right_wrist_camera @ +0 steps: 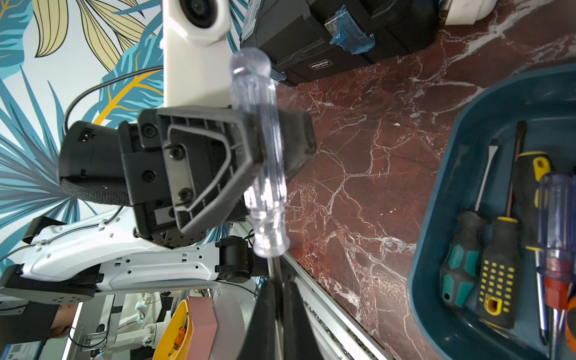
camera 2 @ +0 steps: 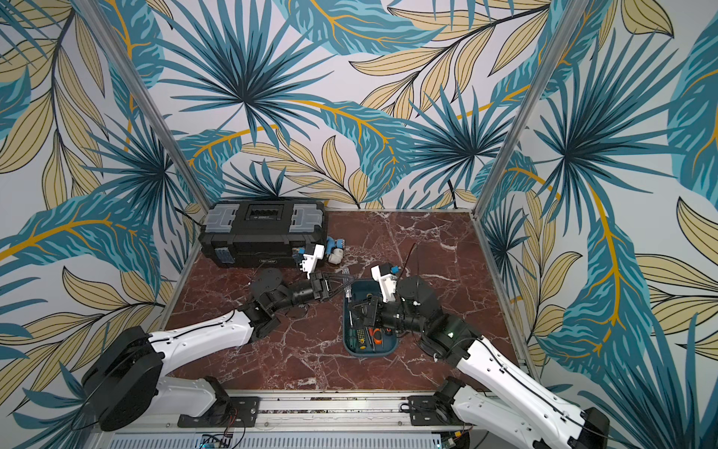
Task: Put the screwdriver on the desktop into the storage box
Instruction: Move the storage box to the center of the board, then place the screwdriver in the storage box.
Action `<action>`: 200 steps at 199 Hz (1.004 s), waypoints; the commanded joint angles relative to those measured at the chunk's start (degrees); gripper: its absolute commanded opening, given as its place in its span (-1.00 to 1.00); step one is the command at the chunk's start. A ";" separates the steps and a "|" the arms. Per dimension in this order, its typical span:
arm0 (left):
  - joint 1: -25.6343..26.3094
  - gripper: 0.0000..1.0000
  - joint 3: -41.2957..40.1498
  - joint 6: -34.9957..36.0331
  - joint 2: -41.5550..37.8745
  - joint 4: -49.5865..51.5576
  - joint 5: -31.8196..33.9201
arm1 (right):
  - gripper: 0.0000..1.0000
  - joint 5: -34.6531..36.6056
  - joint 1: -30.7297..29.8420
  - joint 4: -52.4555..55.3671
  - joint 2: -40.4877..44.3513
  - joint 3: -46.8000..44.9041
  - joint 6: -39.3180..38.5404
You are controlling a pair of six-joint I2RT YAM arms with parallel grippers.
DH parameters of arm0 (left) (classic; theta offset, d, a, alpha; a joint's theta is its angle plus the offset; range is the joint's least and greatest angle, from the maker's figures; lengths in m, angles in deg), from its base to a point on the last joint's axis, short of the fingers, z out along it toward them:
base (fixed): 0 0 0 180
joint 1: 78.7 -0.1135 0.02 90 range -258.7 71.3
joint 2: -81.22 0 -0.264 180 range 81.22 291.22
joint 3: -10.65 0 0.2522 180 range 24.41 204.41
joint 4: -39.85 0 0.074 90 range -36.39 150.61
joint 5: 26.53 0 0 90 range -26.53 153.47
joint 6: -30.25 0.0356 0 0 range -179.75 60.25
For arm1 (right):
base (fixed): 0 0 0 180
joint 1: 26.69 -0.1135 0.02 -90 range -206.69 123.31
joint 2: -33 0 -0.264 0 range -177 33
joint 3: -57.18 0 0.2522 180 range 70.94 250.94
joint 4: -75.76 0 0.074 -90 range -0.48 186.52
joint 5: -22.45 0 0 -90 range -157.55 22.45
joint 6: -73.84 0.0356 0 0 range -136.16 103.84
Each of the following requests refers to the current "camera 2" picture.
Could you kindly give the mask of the orange black small screwdriver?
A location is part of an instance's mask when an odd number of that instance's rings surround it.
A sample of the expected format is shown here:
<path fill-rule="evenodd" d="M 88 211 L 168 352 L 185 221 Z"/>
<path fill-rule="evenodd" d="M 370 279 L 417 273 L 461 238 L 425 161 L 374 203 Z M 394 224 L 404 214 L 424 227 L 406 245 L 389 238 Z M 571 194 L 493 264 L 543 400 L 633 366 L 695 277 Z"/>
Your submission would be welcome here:
<path fill-rule="evenodd" d="M 377 346 L 383 345 L 383 333 L 381 329 L 370 329 L 369 334 L 372 338 L 372 342 Z"/>

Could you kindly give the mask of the grey clear screwdriver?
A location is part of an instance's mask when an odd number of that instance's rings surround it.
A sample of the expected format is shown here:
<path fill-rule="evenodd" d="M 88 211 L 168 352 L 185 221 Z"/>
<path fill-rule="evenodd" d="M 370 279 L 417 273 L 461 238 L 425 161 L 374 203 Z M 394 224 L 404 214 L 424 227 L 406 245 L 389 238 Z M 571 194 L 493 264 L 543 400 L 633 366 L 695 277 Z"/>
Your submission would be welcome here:
<path fill-rule="evenodd" d="M 338 282 L 340 283 L 344 299 L 346 299 L 347 301 L 351 301 L 353 297 L 352 287 L 355 283 L 355 277 L 351 275 L 348 268 L 344 268 L 342 271 L 340 271 L 340 273 L 338 274 Z"/>

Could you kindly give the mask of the green black screwdriver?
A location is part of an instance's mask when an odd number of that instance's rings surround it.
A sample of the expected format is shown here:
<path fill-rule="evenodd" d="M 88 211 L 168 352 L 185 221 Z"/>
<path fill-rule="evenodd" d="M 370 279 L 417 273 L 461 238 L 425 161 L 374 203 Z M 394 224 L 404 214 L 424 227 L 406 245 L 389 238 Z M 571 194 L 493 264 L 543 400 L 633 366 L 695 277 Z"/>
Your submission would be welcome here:
<path fill-rule="evenodd" d="M 354 351 L 356 349 L 356 342 L 355 342 L 355 332 L 353 331 L 353 318 L 352 313 L 347 312 L 347 318 L 348 318 L 348 327 L 347 327 L 347 346 L 350 351 Z"/>

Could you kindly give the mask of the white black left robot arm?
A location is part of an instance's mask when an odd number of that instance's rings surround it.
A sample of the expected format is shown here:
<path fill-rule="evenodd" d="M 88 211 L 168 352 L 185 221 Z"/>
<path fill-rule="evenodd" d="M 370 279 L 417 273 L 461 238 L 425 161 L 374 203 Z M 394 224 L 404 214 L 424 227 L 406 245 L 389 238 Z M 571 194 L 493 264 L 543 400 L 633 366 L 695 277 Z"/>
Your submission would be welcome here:
<path fill-rule="evenodd" d="M 82 377 L 91 423 L 110 432 L 142 417 L 177 415 L 181 427 L 229 427 L 239 420 L 239 403 L 216 378 L 187 380 L 172 372 L 262 340 L 280 325 L 280 311 L 328 301 L 352 282 L 342 273 L 316 272 L 288 284 L 278 269 L 264 269 L 245 302 L 227 314 L 180 329 L 125 329 Z"/>

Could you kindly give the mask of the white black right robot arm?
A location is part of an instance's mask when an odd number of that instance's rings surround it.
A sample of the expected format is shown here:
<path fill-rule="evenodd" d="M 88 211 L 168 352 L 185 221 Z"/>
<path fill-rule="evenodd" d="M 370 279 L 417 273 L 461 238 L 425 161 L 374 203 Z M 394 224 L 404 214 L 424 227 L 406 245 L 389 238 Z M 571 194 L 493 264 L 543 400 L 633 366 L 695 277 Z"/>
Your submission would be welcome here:
<path fill-rule="evenodd" d="M 436 292 L 420 277 L 391 282 L 379 295 L 362 295 L 350 311 L 360 327 L 418 334 L 427 355 L 495 394 L 486 398 L 463 381 L 447 380 L 435 394 L 446 417 L 520 448 L 607 447 L 610 421 L 604 413 L 581 409 L 543 387 L 463 318 L 443 310 Z"/>

